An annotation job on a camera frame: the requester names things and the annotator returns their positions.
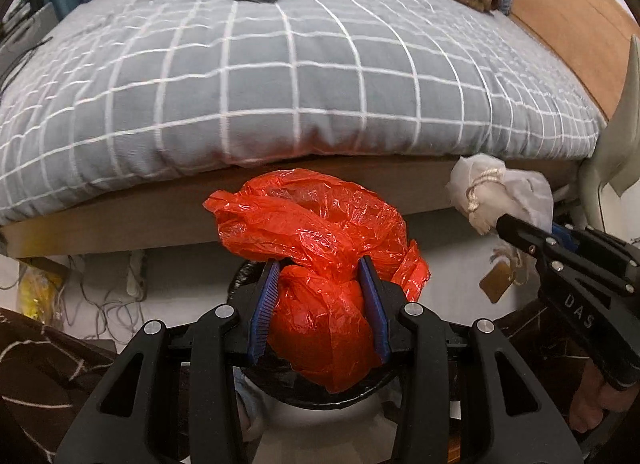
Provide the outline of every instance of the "gray plaid duvet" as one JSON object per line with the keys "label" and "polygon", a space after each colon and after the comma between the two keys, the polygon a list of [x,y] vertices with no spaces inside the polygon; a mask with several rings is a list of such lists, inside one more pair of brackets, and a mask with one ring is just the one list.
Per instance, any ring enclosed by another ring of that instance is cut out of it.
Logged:
{"label": "gray plaid duvet", "polygon": [[93,0],[0,102],[0,224],[286,158],[585,158],[601,116],[502,14],[453,0]]}

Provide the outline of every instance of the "white cloth bag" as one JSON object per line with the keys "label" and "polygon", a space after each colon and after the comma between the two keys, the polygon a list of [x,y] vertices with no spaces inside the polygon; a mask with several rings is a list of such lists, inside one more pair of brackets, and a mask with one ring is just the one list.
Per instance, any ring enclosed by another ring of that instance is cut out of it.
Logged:
{"label": "white cloth bag", "polygon": [[481,235],[506,213],[551,233],[554,199],[540,173],[507,169],[501,160],[479,153],[460,157],[447,191],[451,203]]}

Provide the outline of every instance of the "finger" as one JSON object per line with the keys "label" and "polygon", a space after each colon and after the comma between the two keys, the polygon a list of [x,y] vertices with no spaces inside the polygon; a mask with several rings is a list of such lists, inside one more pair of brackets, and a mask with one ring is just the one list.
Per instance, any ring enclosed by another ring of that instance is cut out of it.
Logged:
{"label": "finger", "polygon": [[580,401],[583,401],[584,398],[580,394],[575,394],[574,398],[571,401],[571,407],[569,407],[569,427],[572,430],[575,430],[579,433],[584,433],[587,431],[587,423],[580,416]]}
{"label": "finger", "polygon": [[569,409],[569,424],[580,433],[593,430],[602,422],[604,411],[578,391]]}
{"label": "finger", "polygon": [[582,380],[578,392],[580,392],[588,402],[598,404],[598,393],[604,385],[604,378],[593,361],[587,361],[582,372]]}
{"label": "finger", "polygon": [[604,384],[598,393],[598,405],[612,412],[626,412],[634,404],[638,390],[640,390],[639,384],[635,384],[623,392],[614,389],[609,384]]}

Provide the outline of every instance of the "metal screw cap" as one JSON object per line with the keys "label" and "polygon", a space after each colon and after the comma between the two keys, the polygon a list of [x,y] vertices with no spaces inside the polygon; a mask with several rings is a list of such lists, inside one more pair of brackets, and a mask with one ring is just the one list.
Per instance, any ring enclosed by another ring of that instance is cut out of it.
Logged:
{"label": "metal screw cap", "polygon": [[478,330],[484,334],[491,334],[495,330],[494,323],[488,319],[481,319],[476,323]]}
{"label": "metal screw cap", "polygon": [[145,334],[149,334],[152,336],[153,334],[158,334],[162,329],[162,323],[159,321],[150,321],[145,324]]}
{"label": "metal screw cap", "polygon": [[419,303],[407,303],[404,306],[404,311],[409,314],[409,316],[420,316],[424,312],[424,307]]}
{"label": "metal screw cap", "polygon": [[230,305],[220,305],[216,309],[216,316],[218,316],[219,318],[230,318],[231,316],[233,316],[234,312],[235,309]]}

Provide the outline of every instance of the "orange plastic bag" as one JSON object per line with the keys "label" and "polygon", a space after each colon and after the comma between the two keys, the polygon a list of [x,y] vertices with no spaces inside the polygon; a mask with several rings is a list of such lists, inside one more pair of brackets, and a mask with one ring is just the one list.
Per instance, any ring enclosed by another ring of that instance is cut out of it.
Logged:
{"label": "orange plastic bag", "polygon": [[380,363],[364,318],[356,265],[371,257],[382,279],[417,301],[430,277],[398,211],[375,193],[305,169],[255,177],[238,193],[204,203],[222,244],[247,259],[290,257],[278,283],[269,343],[330,392],[353,386]]}
{"label": "orange plastic bag", "polygon": [[269,344],[291,367],[329,392],[341,392],[380,364],[355,280],[335,285],[305,267],[280,273]]}

